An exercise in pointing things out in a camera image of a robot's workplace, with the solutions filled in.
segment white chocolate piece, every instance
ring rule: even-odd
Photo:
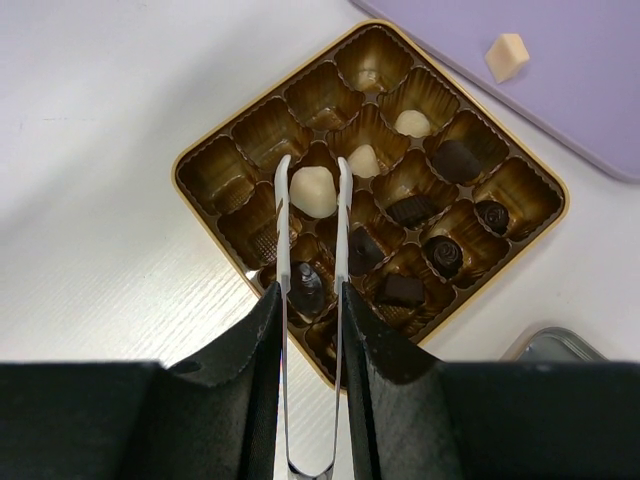
[[[369,144],[360,145],[347,159],[349,168],[354,175],[362,178],[375,177],[380,175],[380,165],[376,151]]]
[[[415,138],[426,137],[431,131],[431,124],[422,112],[417,110],[405,110],[398,118],[394,128],[403,135],[410,135]]]
[[[502,83],[518,74],[529,61],[529,52],[527,52],[520,35],[503,33],[494,42],[484,59],[493,78],[497,83]]]
[[[302,167],[291,178],[291,203],[313,218],[330,217],[338,207],[338,195],[326,167]]]

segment tongs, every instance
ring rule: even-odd
[[[342,371],[342,284],[349,281],[348,270],[348,232],[349,211],[351,209],[351,193],[353,179],[351,169],[343,157],[338,158],[340,167],[340,192],[338,194],[338,232],[336,238],[336,264],[334,275],[334,291],[338,297],[338,335],[336,352],[335,375],[335,422],[333,430],[333,455],[329,465],[319,475],[307,475],[301,472],[291,461],[289,455],[289,408],[287,391],[287,294],[291,289],[291,260],[289,254],[289,185],[288,170],[291,155],[285,155],[275,175],[275,200],[277,212],[278,249],[277,249],[277,281],[282,291],[282,391],[284,396],[284,429],[289,465],[289,478],[305,480],[330,480],[333,477],[333,468],[336,460],[336,447],[338,439],[338,413],[340,410],[340,373]]]

